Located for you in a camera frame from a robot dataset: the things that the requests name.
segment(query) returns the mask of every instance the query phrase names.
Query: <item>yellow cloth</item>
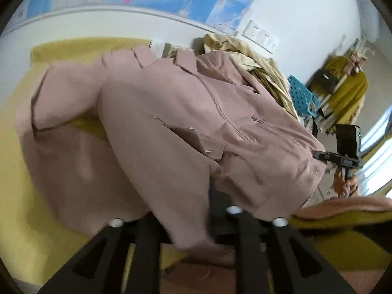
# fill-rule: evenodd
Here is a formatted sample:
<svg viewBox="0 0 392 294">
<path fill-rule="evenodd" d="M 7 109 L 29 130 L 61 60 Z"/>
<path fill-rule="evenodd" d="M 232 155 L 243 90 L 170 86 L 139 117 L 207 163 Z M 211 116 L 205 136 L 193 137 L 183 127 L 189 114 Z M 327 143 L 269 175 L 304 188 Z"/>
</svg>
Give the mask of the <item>yellow cloth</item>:
<svg viewBox="0 0 392 294">
<path fill-rule="evenodd" d="M 385 269 L 392 256 L 373 241 L 351 229 L 358 224 L 375 224 L 392 220 L 392 211 L 349 211 L 321 220 L 290 219 L 297 229 L 334 229 L 342 231 L 313 238 L 313 245 L 338 271 Z"/>
<path fill-rule="evenodd" d="M 344 68 L 347 61 L 348 59 L 344 56 L 335 56 L 325 66 L 325 69 L 340 80 L 345 75 Z M 351 124 L 354 122 L 363 105 L 363 99 L 368 88 L 368 80 L 364 72 L 361 71 L 355 76 L 347 77 L 328 101 L 336 119 L 335 124 Z M 317 97 L 327 95 L 326 91 L 318 85 L 312 85 L 311 90 Z"/>
<path fill-rule="evenodd" d="M 299 120 L 291 99 L 289 81 L 279 71 L 273 59 L 260 56 L 244 41 L 217 33 L 205 35 L 204 50 L 206 53 L 216 50 L 230 52 L 234 62 L 246 70 L 251 70 L 251 74 L 260 81 L 275 100 Z"/>
<path fill-rule="evenodd" d="M 32 84 L 46 71 L 48 62 L 76 58 L 93 61 L 104 51 L 132 48 L 139 44 L 149 45 L 149 41 L 73 39 L 44 44 L 32 50 L 34 66 L 0 111 L 0 256 L 13 277 L 43 285 L 89 240 L 85 235 L 60 226 L 34 189 L 14 130 L 16 107 L 27 98 Z M 105 136 L 99 120 L 79 118 L 74 124 L 100 137 Z M 128 264 L 132 249 L 129 252 Z M 165 249 L 161 266 L 168 267 L 185 256 L 184 252 Z"/>
</svg>

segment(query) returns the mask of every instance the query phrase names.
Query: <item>yellow towel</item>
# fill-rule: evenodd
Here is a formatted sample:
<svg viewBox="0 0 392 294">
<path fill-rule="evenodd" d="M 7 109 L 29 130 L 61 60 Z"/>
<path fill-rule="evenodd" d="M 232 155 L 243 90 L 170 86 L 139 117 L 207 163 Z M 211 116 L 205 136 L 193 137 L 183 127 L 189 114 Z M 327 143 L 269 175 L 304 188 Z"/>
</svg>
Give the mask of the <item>yellow towel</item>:
<svg viewBox="0 0 392 294">
<path fill-rule="evenodd" d="M 331 74 L 339 80 L 345 75 L 344 68 L 348 59 L 344 56 L 335 56 L 325 66 Z M 348 76 L 342 86 L 332 95 L 328 104 L 336 118 L 335 124 L 351 124 L 357 118 L 363 106 L 364 96 L 368 90 L 368 80 L 364 72 Z M 311 90 L 317 96 L 326 96 L 327 92 L 319 85 L 312 85 Z"/>
<path fill-rule="evenodd" d="M 0 256 L 13 277 L 43 285 L 89 240 L 88 236 L 60 226 L 34 189 L 14 130 L 16 107 L 27 98 L 32 83 L 46 71 L 48 62 L 65 59 L 90 62 L 103 52 L 139 44 L 149 45 L 150 41 L 82 38 L 47 43 L 31 51 L 32 69 L 0 111 Z M 95 121 L 77 120 L 75 126 L 104 136 Z M 161 265 L 168 267 L 185 255 L 166 249 Z"/>
</svg>

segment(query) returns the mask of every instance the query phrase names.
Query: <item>pink fabric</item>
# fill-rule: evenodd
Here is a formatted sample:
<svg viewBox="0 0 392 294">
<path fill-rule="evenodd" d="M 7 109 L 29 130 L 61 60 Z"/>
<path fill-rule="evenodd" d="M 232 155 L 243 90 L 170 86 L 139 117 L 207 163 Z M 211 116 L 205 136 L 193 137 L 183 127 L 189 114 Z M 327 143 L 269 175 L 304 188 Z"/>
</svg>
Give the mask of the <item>pink fabric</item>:
<svg viewBox="0 0 392 294">
<path fill-rule="evenodd" d="M 90 65 L 54 63 L 19 114 L 18 134 L 37 189 L 72 229 L 148 210 L 178 248 L 211 248 L 208 182 L 263 220 L 289 217 L 316 189 L 324 150 L 228 54 L 146 47 Z M 101 120 L 108 141 L 67 124 Z"/>
<path fill-rule="evenodd" d="M 301 219 L 325 219 L 348 211 L 382 212 L 392 210 L 392 199 L 375 197 L 334 198 L 295 211 Z"/>
<path fill-rule="evenodd" d="M 370 294 L 385 270 L 343 271 L 342 277 L 352 286 L 357 294 Z"/>
</svg>

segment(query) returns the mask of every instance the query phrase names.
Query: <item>wall outlet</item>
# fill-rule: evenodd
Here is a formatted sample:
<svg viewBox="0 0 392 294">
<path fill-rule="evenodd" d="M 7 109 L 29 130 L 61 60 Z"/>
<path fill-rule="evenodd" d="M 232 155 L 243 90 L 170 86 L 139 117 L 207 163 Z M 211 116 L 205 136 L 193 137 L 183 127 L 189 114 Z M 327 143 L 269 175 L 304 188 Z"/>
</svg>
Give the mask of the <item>wall outlet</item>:
<svg viewBox="0 0 392 294">
<path fill-rule="evenodd" d="M 273 54 L 275 48 L 279 44 L 279 39 L 276 36 L 273 36 L 270 32 L 253 20 L 249 21 L 249 24 L 242 35 L 260 45 L 271 54 Z"/>
</svg>

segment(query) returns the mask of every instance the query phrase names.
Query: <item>pink jacket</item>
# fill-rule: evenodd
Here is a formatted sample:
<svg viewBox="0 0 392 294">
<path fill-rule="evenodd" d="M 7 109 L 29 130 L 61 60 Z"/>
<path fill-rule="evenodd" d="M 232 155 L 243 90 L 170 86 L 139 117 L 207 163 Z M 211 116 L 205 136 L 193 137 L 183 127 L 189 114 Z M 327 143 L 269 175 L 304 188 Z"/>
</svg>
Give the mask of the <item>pink jacket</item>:
<svg viewBox="0 0 392 294">
<path fill-rule="evenodd" d="M 69 124 L 98 116 L 107 140 Z M 316 189 L 324 150 L 224 51 L 148 48 L 52 64 L 19 114 L 33 182 L 66 226 L 96 233 L 148 210 L 181 249 L 211 246 L 208 181 L 259 219 L 288 217 Z"/>
</svg>

